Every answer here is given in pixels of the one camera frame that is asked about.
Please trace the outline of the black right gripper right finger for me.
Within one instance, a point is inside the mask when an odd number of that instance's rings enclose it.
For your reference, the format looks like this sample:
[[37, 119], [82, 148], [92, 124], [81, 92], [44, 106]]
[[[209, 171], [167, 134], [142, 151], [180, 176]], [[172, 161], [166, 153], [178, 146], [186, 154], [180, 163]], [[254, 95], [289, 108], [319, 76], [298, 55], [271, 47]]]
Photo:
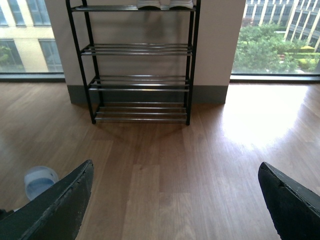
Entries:
[[320, 196], [267, 162], [258, 170], [258, 181], [282, 240], [320, 238]]

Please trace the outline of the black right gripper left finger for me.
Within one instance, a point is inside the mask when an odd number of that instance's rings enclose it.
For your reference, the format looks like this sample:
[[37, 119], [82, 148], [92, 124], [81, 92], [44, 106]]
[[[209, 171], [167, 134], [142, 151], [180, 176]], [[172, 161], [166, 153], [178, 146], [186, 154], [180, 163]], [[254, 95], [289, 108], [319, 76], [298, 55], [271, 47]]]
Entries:
[[90, 200], [94, 165], [88, 159], [34, 200], [0, 221], [2, 240], [74, 240]]

